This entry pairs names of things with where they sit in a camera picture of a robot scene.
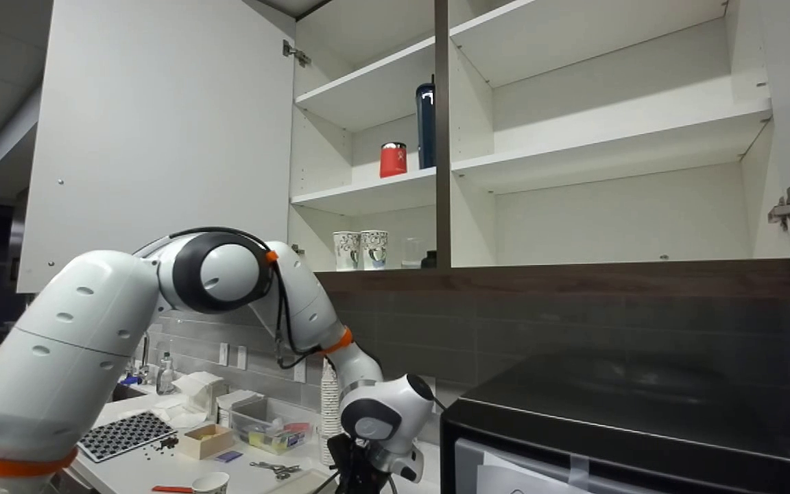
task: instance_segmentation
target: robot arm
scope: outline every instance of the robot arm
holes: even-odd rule
[[[187,231],[136,256],[73,259],[14,323],[0,345],[0,478],[47,475],[73,457],[156,312],[244,305],[289,357],[321,350],[331,363],[348,444],[366,452],[376,478],[421,475],[413,436],[431,414],[427,383],[383,382],[289,248],[239,231]]]

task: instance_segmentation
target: box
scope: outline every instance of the box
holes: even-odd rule
[[[248,416],[241,412],[230,412],[230,430],[236,440],[246,441],[248,447],[261,447],[268,452],[284,452],[302,444],[309,436],[309,422],[284,422],[278,416]]]
[[[233,447],[233,434],[221,425],[202,425],[178,436],[176,452],[187,457],[209,457]]]
[[[225,429],[233,429],[233,412],[248,414],[248,416],[266,416],[266,398],[252,390],[236,390],[236,393],[218,394],[217,403],[218,403],[218,422]]]

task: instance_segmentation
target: black appliance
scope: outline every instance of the black appliance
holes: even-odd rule
[[[713,370],[532,357],[442,416],[443,494],[782,490],[790,452]]]

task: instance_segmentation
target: red cup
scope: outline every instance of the red cup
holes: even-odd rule
[[[399,175],[405,173],[405,146],[403,142],[383,142],[377,147],[377,175]]]

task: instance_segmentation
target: white mug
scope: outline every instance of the white mug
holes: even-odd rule
[[[337,271],[354,271],[358,265],[358,234],[335,231],[335,260]]]
[[[228,494],[230,475],[209,471],[192,482],[193,494]]]
[[[364,271],[385,269],[385,231],[361,231],[358,264]]]

